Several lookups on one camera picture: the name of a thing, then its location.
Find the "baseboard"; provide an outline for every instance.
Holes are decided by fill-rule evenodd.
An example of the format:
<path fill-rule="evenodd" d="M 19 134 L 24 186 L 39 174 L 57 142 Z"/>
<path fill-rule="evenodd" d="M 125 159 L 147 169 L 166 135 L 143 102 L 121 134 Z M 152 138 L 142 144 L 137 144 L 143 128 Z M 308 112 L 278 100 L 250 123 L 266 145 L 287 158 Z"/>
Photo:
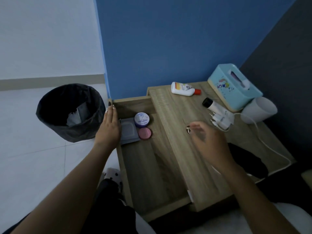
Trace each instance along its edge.
<path fill-rule="evenodd" d="M 104 74 L 69 75 L 0 80 L 0 91 L 58 87 L 64 84 L 104 84 Z"/>

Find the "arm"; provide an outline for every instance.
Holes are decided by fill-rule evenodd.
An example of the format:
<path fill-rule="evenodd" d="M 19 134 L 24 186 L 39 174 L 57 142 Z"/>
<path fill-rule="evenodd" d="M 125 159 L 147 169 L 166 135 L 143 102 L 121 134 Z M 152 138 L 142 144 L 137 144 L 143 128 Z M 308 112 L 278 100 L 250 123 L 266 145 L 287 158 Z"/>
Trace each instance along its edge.
<path fill-rule="evenodd" d="M 90 153 L 12 232 L 79 233 L 91 209 L 105 163 L 120 139 L 116 109 L 108 107 Z"/>
<path fill-rule="evenodd" d="M 202 156 L 228 182 L 253 233 L 298 233 L 235 163 L 224 133 L 203 122 L 192 122 L 190 128 Z"/>

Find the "white cup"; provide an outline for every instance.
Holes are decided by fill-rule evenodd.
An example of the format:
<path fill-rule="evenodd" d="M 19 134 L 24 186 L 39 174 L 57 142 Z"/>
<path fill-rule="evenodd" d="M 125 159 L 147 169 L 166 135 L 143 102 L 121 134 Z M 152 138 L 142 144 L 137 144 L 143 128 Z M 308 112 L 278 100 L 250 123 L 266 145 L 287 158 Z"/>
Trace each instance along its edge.
<path fill-rule="evenodd" d="M 241 120 L 247 124 L 261 122 L 277 113 L 277 107 L 264 97 L 254 98 L 241 112 Z"/>

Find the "black cap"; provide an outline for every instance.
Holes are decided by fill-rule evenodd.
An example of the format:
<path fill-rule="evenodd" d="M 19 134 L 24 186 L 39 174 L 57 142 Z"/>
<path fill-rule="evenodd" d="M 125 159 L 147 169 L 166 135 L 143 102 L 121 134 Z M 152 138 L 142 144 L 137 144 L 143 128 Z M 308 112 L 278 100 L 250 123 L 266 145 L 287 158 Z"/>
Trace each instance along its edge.
<path fill-rule="evenodd" d="M 209 108 L 212 105 L 213 101 L 210 98 L 205 98 L 202 102 L 202 105 L 206 108 Z"/>

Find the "tile floor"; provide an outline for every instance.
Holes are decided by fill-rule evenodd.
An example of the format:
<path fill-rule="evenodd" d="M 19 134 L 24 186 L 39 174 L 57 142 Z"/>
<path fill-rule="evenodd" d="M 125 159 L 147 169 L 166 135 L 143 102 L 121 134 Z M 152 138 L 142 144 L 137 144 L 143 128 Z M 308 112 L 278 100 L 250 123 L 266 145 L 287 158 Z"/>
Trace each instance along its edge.
<path fill-rule="evenodd" d="M 107 106 L 105 85 L 91 86 Z M 51 89 L 0 92 L 0 233 L 31 212 L 93 146 L 93 139 L 65 141 L 38 120 L 38 102 Z M 107 167 L 119 169 L 116 150 Z"/>

